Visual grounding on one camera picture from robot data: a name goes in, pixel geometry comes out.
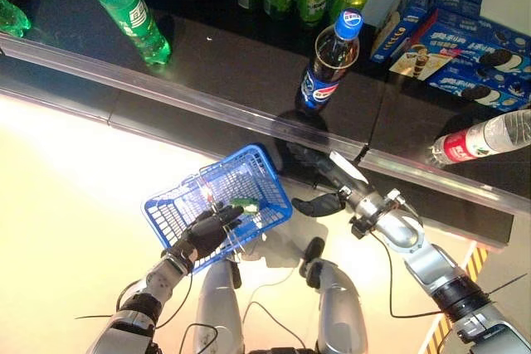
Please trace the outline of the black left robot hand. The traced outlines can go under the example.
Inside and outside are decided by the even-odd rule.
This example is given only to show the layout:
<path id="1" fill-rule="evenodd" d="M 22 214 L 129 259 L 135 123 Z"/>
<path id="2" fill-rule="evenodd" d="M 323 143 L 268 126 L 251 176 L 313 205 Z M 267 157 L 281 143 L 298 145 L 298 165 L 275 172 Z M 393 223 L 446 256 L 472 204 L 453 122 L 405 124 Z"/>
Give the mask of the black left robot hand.
<path id="1" fill-rule="evenodd" d="M 178 241 L 161 253 L 180 262 L 188 274 L 195 263 L 208 257 L 227 238 L 227 233 L 241 224 L 242 206 L 225 206 L 218 212 L 204 211 L 180 235 Z"/>

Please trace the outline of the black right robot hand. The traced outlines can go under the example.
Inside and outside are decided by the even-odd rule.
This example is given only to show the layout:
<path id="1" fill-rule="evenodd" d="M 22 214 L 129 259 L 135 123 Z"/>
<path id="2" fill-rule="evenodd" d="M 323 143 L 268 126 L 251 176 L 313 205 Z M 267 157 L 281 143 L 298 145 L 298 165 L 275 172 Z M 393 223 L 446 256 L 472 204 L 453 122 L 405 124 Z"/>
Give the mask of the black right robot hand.
<path id="1" fill-rule="evenodd" d="M 293 198 L 291 204 L 302 214 L 311 217 L 330 216 L 343 210 L 351 196 L 360 201 L 370 192 L 367 182 L 348 175 L 329 156 L 297 143 L 288 143 L 287 148 L 297 161 L 315 169 L 335 188 L 335 193 L 323 194 L 311 201 Z"/>

